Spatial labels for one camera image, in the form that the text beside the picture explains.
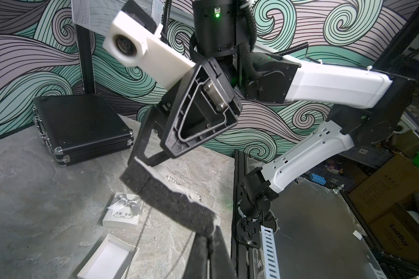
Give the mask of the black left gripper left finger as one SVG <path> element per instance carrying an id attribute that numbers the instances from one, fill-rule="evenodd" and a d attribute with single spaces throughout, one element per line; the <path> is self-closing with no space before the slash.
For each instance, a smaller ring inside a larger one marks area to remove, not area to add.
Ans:
<path id="1" fill-rule="evenodd" d="M 207 275 L 208 239 L 196 234 L 182 279 L 206 279 Z"/>

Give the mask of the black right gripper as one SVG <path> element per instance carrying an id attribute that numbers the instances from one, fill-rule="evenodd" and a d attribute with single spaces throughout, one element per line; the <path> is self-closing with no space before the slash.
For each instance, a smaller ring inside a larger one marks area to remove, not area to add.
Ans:
<path id="1" fill-rule="evenodd" d="M 240 99 L 218 61 L 201 61 L 144 115 L 128 166 L 136 158 L 151 167 L 178 158 L 235 127 L 241 111 Z M 154 128 L 163 151 L 148 157 L 145 151 Z"/>

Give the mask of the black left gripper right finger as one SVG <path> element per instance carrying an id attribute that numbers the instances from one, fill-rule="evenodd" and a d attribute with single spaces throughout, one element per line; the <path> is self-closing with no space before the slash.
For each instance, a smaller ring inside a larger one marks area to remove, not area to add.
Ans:
<path id="1" fill-rule="evenodd" d="M 219 226 L 216 226 L 215 233 L 209 240 L 209 278 L 236 279 L 235 268 Z"/>

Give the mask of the grey foam insert pad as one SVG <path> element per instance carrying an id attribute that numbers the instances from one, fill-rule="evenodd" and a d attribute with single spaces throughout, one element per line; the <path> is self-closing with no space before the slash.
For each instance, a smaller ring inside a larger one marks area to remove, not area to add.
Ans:
<path id="1" fill-rule="evenodd" d="M 204 237 L 212 237 L 221 225 L 218 214 L 202 204 L 196 193 L 168 181 L 156 168 L 138 158 L 134 158 L 120 179 L 146 204 Z"/>

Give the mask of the white jewelry box base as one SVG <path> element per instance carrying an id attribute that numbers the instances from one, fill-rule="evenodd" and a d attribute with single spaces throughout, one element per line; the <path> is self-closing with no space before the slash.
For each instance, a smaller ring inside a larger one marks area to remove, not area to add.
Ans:
<path id="1" fill-rule="evenodd" d="M 78 279 L 126 279 L 139 248 L 108 234 L 77 275 Z"/>

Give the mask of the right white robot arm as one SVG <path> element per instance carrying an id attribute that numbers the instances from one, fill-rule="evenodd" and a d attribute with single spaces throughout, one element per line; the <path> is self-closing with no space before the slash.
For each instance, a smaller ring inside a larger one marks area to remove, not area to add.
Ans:
<path id="1" fill-rule="evenodd" d="M 415 81 L 377 70 L 255 52 L 274 26 L 265 2 L 197 1 L 189 52 L 196 66 L 144 116 L 134 153 L 155 166 L 177 158 L 237 123 L 242 106 L 255 129 L 274 124 L 297 144 L 242 180 L 240 223 L 266 221 L 270 204 L 293 180 L 357 144 L 390 134 L 410 103 Z"/>

